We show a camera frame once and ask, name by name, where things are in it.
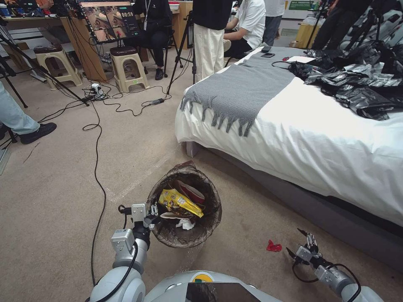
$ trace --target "white shirt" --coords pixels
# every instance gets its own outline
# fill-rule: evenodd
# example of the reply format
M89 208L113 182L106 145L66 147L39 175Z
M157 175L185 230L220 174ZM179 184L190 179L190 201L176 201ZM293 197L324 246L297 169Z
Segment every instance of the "white shirt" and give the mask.
M285 0L264 0L266 4L266 16L278 17L284 15Z
M238 24L236 30L241 27L248 33L243 37L252 49L257 48L263 39L266 7L263 0L243 0L235 15Z

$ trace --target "white sneaker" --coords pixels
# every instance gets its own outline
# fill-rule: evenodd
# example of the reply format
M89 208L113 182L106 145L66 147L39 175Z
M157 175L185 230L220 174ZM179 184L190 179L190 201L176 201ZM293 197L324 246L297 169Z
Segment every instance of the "white sneaker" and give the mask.
M230 40L224 39L222 41L222 44L224 46L224 52L226 52L227 50L229 50L231 48L231 41Z

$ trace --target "trash can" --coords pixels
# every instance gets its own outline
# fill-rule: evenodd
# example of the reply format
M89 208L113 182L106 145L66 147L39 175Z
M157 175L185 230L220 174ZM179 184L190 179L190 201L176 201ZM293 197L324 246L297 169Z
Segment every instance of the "trash can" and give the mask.
M152 232L160 242L169 247L195 247L206 241L220 223L222 214L220 197L209 178L189 161L175 166L155 184L148 196L148 207L157 204L159 214L166 210L158 204L158 199L162 190L168 189L174 180L180 180L204 195L204 215L201 218L196 217L196 224L190 230L176 227L178 222L176 219L161 219Z

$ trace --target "power adapter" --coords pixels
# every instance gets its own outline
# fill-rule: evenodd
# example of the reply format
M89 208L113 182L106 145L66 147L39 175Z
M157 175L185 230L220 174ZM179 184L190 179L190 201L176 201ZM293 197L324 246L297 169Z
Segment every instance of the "power adapter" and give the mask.
M164 99L156 99L154 101L151 101L150 105L158 105L164 102Z

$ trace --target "red plastic scrap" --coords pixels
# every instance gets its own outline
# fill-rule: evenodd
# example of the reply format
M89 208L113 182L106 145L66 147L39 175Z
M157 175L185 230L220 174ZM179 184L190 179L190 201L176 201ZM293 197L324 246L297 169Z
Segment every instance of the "red plastic scrap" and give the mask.
M270 252L279 252L283 247L280 244L275 245L273 241L269 240L269 245L267 246L266 250Z

